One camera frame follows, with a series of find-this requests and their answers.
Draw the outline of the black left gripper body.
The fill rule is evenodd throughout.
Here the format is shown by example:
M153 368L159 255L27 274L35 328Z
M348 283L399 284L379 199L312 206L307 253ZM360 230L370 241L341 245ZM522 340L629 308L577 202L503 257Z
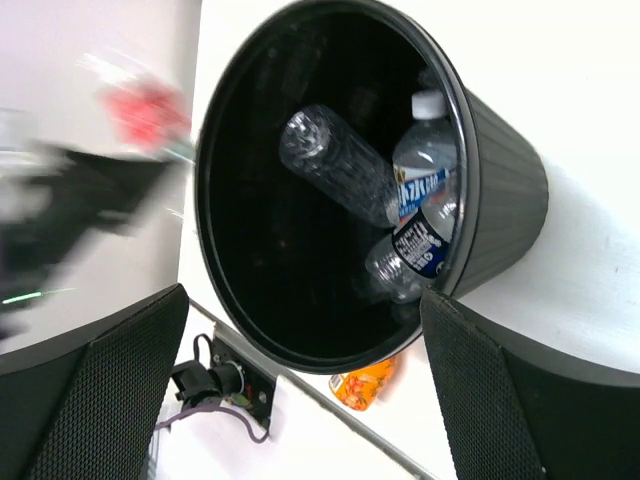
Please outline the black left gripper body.
M23 332L9 315L31 305L82 237L91 229L118 233L133 224L140 205L175 168L169 149L153 156L105 156L49 144L45 151L62 164L9 181L23 189L44 187L50 197L35 214L1 221L3 340Z

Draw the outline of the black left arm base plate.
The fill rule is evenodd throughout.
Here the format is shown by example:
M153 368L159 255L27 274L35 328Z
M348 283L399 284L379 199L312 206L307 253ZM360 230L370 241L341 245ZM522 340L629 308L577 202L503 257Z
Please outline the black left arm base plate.
M193 358L175 365L171 374L181 409L228 404L269 430L277 377L204 333L194 337L192 349Z

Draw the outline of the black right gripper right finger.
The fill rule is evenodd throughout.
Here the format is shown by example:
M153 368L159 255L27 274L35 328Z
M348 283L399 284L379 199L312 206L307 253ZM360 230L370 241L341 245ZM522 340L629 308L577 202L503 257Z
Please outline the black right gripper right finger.
M427 289L424 342L460 479L636 479L639 376Z

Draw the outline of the clear bottle black cap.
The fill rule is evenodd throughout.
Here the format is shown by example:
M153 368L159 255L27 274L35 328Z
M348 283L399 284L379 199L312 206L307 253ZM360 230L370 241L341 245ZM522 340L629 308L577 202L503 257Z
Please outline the clear bottle black cap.
M426 202L379 241L365 261L374 290L398 304L417 300L444 266L457 210L455 200Z

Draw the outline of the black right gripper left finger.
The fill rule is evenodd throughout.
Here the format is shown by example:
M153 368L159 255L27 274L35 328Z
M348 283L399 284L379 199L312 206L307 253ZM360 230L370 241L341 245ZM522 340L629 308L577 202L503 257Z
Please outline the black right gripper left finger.
M2 354L2 478L139 478L188 310L175 284Z

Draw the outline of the clear bottle red label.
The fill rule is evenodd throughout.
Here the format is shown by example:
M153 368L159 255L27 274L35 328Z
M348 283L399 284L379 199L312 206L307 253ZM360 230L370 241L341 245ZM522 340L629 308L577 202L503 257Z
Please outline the clear bottle red label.
M167 72L111 46L83 54L78 65L95 78L94 98L126 152L194 163L191 114L183 90Z

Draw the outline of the clear bottle blue cap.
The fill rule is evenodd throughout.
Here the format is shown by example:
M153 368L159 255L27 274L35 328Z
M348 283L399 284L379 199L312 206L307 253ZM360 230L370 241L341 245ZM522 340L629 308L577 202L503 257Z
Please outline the clear bottle blue cap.
M309 105L292 115L279 156L290 171L360 219L383 229L399 223L391 165L327 106Z

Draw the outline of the clear bottle white cap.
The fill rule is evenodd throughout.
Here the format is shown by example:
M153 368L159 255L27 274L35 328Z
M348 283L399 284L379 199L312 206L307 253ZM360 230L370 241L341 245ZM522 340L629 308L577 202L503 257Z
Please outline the clear bottle white cap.
M423 90L412 95L414 124L400 139L392 161L399 223L433 196L457 166L457 144L444 94Z

